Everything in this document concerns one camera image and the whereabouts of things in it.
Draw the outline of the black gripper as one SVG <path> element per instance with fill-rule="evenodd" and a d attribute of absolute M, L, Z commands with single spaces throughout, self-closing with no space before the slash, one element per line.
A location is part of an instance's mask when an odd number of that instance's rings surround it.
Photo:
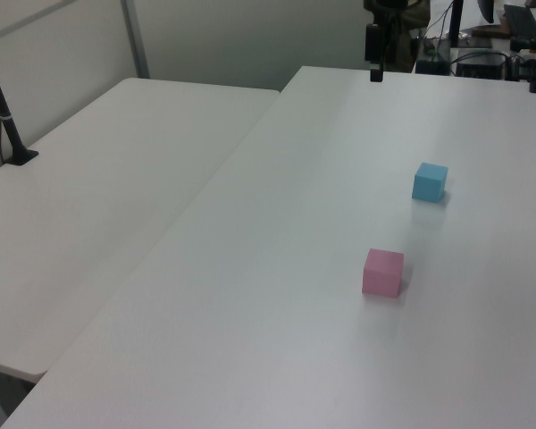
<path fill-rule="evenodd" d="M 380 63 L 382 59 L 382 26 L 368 24 L 365 29 L 364 59 L 369 63 Z M 370 69 L 371 82 L 383 82 L 383 66 L 375 64 Z"/>

